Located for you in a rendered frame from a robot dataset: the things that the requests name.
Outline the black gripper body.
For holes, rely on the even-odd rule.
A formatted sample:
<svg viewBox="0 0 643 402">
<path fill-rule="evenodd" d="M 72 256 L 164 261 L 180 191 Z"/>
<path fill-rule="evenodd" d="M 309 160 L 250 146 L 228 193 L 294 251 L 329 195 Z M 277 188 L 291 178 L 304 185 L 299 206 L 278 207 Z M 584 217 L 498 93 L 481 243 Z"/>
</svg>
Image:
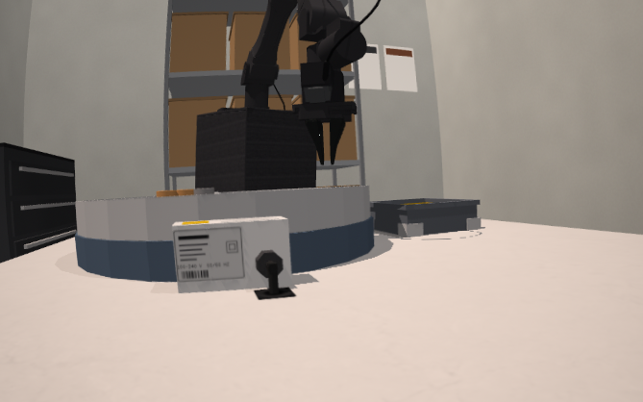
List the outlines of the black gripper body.
<svg viewBox="0 0 643 402">
<path fill-rule="evenodd" d="M 292 105 L 292 113 L 297 113 L 298 120 L 300 121 L 317 119 L 322 123 L 330 123 L 330 118 L 343 117 L 345 122 L 351 122 L 352 113 L 357 114 L 357 105 L 354 101 L 295 104 Z"/>
</svg>

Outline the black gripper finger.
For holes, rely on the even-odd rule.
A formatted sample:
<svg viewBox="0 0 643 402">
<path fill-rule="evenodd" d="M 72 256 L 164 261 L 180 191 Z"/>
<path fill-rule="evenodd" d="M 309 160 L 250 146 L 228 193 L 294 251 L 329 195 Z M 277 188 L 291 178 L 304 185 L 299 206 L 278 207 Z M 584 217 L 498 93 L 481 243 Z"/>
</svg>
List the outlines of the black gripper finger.
<svg viewBox="0 0 643 402">
<path fill-rule="evenodd" d="M 315 143 L 321 165 L 324 165 L 323 123 L 317 119 L 305 120 L 309 133 Z M 319 133 L 320 139 L 319 140 Z M 322 150 L 322 151 L 321 151 Z M 323 153 L 322 153 L 323 152 Z"/>
<path fill-rule="evenodd" d="M 343 124 L 342 124 L 343 122 Z M 340 126 L 341 129 L 340 129 Z M 343 118 L 330 118 L 330 155 L 331 155 L 331 164 L 334 164 L 336 148 L 345 128 L 345 121 Z M 338 135 L 338 132 L 339 135 Z M 337 141 L 336 141 L 336 138 Z M 336 146 L 334 147 L 334 145 Z"/>
</svg>

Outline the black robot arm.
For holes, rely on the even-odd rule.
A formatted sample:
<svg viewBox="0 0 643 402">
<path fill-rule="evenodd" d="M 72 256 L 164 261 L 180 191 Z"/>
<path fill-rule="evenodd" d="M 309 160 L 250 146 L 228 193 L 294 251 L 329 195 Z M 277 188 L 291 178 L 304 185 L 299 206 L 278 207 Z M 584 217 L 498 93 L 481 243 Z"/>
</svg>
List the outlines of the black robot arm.
<svg viewBox="0 0 643 402">
<path fill-rule="evenodd" d="M 244 107 L 269 109 L 269 87 L 279 74 L 278 47 L 297 3 L 299 40 L 316 42 L 307 47 L 307 62 L 300 63 L 302 104 L 345 102 L 341 68 L 361 59 L 367 50 L 360 25 L 333 51 L 330 70 L 323 65 L 333 47 L 359 21 L 351 20 L 338 0 L 268 0 L 260 34 L 243 66 L 240 85 L 246 86 Z"/>
</svg>

